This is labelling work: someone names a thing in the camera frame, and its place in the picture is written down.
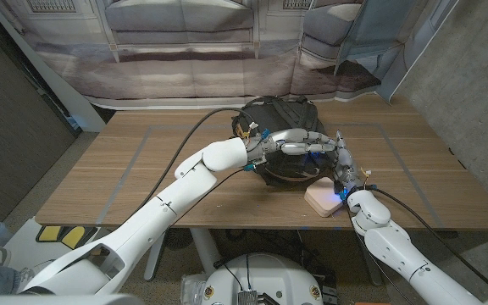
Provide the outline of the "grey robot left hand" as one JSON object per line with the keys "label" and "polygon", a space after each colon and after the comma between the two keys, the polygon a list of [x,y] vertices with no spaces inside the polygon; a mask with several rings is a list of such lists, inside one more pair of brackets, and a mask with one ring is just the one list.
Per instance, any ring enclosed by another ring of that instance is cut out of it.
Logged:
{"label": "grey robot left hand", "polygon": [[317,131],[300,128],[276,131],[269,134],[259,144],[264,155],[282,151],[285,155],[297,156],[307,153],[327,153],[334,151],[337,143]]}

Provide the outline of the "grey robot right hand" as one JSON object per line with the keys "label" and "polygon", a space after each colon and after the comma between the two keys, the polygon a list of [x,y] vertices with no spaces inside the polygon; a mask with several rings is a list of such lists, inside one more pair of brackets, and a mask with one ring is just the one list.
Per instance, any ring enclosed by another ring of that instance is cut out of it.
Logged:
{"label": "grey robot right hand", "polygon": [[334,191],[342,194],[344,190],[362,187],[363,181],[358,176],[357,165],[340,130],[336,132],[335,141]]}

